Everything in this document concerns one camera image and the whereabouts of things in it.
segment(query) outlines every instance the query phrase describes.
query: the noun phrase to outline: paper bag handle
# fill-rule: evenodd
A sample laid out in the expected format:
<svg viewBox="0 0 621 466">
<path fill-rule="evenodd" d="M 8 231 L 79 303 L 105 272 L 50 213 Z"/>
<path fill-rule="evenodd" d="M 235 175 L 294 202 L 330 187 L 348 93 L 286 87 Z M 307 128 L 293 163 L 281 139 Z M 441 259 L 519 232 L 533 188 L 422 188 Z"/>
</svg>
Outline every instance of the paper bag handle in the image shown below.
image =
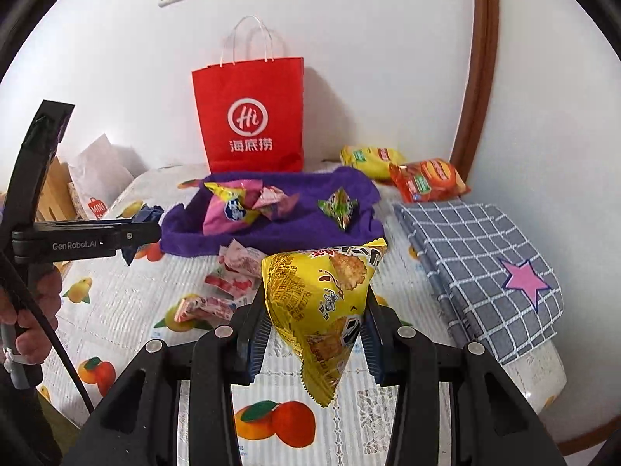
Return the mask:
<svg viewBox="0 0 621 466">
<path fill-rule="evenodd" d="M 259 23 L 259 27 L 261 28 L 261 34 L 263 35 L 263 46 L 265 50 L 264 58 L 266 62 L 268 60 L 268 40 L 267 40 L 267 37 L 265 37 L 265 33 L 267 32 L 268 37 L 269 37 L 269 51 L 271 52 L 271 60 L 274 61 L 274 43 L 272 41 L 271 33 L 269 32 L 268 28 L 265 26 L 265 24 L 263 24 L 263 21 L 261 21 L 259 17 L 257 17 L 256 15 L 247 15 L 239 19 L 238 23 L 233 28 L 233 31 L 231 31 L 227 39 L 224 41 L 226 45 L 229 42 L 231 35 L 233 36 L 233 64 L 235 64 L 235 39 L 237 37 L 237 28 L 246 19 L 250 19 L 250 18 L 257 21 L 257 23 Z M 222 66 L 223 59 L 224 59 L 224 47 L 222 47 L 222 52 L 220 53 L 220 66 Z"/>
</svg>

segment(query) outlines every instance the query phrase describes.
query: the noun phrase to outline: red paper bag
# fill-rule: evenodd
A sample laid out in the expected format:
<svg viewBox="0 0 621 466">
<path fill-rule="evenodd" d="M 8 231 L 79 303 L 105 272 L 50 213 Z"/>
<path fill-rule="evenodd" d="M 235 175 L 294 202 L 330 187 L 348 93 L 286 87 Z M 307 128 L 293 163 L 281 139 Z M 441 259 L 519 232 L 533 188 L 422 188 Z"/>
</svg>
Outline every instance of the red paper bag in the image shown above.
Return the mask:
<svg viewBox="0 0 621 466">
<path fill-rule="evenodd" d="M 192 72 L 211 172 L 302 169 L 304 60 L 265 51 L 263 59 L 235 62 L 234 55 L 232 63 Z"/>
</svg>

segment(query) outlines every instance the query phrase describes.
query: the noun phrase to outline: black cable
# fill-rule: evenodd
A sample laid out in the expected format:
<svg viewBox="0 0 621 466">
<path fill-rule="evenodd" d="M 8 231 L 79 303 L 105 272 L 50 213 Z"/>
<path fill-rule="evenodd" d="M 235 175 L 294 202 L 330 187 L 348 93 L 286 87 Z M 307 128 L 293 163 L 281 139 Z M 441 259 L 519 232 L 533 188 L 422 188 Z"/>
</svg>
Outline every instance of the black cable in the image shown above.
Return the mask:
<svg viewBox="0 0 621 466">
<path fill-rule="evenodd" d="M 47 317 L 45 317 L 41 311 L 41 308 L 32 297 L 32 294 L 30 294 L 28 286 L 24 283 L 15 267 L 10 263 L 7 256 L 1 250 L 0 275 L 5 281 L 5 291 L 19 299 L 22 304 L 30 310 L 30 312 L 32 312 L 32 315 L 35 317 L 36 321 L 43 329 L 43 332 L 50 340 L 52 347 L 56 350 L 58 357 L 60 357 L 60 360 L 63 363 L 64 369 L 69 373 L 69 376 L 80 393 L 80 396 L 82 396 L 86 409 L 89 413 L 92 413 L 94 408 L 92 406 L 91 398 L 86 392 L 86 388 L 84 387 L 84 384 L 82 384 L 82 381 L 78 376 L 78 372 L 76 372 L 75 367 L 71 363 L 69 355 L 66 353 L 66 350 L 64 350 L 63 344 L 60 343 L 60 340 L 56 336 L 56 332 L 54 331 L 52 325 L 48 322 Z"/>
</svg>

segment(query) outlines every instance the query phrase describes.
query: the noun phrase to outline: candy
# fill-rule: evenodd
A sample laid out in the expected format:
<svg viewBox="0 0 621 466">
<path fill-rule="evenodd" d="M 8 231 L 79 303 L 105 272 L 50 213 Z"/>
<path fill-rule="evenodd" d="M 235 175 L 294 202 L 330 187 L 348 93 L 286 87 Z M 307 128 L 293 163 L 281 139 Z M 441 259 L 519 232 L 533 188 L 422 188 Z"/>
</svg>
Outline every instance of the candy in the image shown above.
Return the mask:
<svg viewBox="0 0 621 466">
<path fill-rule="evenodd" d="M 266 255 L 252 247 L 244 247 L 233 239 L 228 247 L 220 247 L 218 261 L 243 275 L 261 278 L 261 261 Z"/>
<path fill-rule="evenodd" d="M 254 297 L 259 289 L 261 278 L 244 275 L 220 266 L 205 277 L 205 283 L 230 294 L 235 299 L 240 299 L 249 294 Z"/>
<path fill-rule="evenodd" d="M 302 360 L 302 382 L 321 406 L 334 398 L 361 327 L 369 281 L 385 250 L 380 238 L 361 247 L 263 259 L 269 317 Z"/>
<path fill-rule="evenodd" d="M 284 219 L 291 213 L 299 197 L 299 193 L 287 196 L 275 186 L 266 186 L 252 208 L 261 212 L 269 220 L 277 221 Z"/>
<path fill-rule="evenodd" d="M 327 200 L 319 200 L 319 208 L 328 217 L 334 219 L 342 231 L 352 220 L 353 211 L 358 206 L 358 200 L 350 199 L 343 188 L 338 188 Z"/>
<path fill-rule="evenodd" d="M 176 322 L 184 322 L 191 319 L 208 320 L 210 315 L 221 319 L 231 320 L 235 311 L 235 304 L 231 301 L 227 304 L 222 299 L 191 295 L 185 297 L 179 303 L 175 313 Z"/>
<path fill-rule="evenodd" d="M 203 221 L 203 234 L 216 235 L 244 229 L 260 213 L 252 210 L 263 187 L 260 180 L 238 180 L 226 183 L 205 182 L 213 193 Z"/>
</svg>

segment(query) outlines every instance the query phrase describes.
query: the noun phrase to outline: pink star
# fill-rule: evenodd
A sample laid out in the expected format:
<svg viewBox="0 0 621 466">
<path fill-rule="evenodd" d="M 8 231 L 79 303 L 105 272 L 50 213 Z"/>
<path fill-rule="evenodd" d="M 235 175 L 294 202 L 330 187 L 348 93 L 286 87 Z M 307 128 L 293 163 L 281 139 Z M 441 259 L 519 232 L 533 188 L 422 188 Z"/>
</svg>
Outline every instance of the pink star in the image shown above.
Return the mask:
<svg viewBox="0 0 621 466">
<path fill-rule="evenodd" d="M 529 259 L 526 259 L 519 266 L 511 264 L 504 259 L 499 260 L 509 272 L 509 277 L 502 287 L 504 289 L 522 291 L 533 304 L 533 307 L 535 307 L 535 311 L 537 311 L 539 307 L 539 293 L 537 291 L 551 289 L 551 287 L 537 276 Z"/>
</svg>

